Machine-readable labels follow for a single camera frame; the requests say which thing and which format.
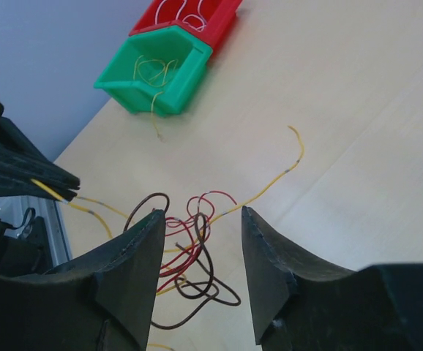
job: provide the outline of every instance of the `red bin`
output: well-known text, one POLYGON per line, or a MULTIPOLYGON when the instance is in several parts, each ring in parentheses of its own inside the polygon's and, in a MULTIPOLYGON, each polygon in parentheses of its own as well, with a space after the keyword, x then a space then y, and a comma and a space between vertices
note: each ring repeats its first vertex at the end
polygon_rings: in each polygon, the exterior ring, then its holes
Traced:
POLYGON ((130 36, 168 26, 180 26, 214 51, 236 19, 242 0, 153 0, 130 36))

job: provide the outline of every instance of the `table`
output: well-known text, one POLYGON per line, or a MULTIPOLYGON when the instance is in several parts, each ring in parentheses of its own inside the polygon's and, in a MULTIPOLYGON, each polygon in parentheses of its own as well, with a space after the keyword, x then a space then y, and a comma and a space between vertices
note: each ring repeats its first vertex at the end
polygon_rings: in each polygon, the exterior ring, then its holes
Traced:
MULTIPOLYGON (((164 191, 170 213, 184 216, 193 195, 219 189, 244 200, 292 164, 299 150, 291 124, 306 157, 253 208, 347 268, 423 261, 423 1, 244 0, 187 112, 158 124, 164 142, 148 114, 132 116, 111 100, 56 163, 81 177, 82 195, 128 212, 164 191)), ((121 232, 121 217, 99 212, 121 232)), ((90 216, 63 215, 75 256, 107 240, 90 216)), ((217 275, 243 304, 210 303, 176 331, 152 328, 150 340, 184 351, 259 350, 240 213, 213 229, 217 275)), ((172 324, 192 308, 172 292, 157 299, 154 319, 172 324)))

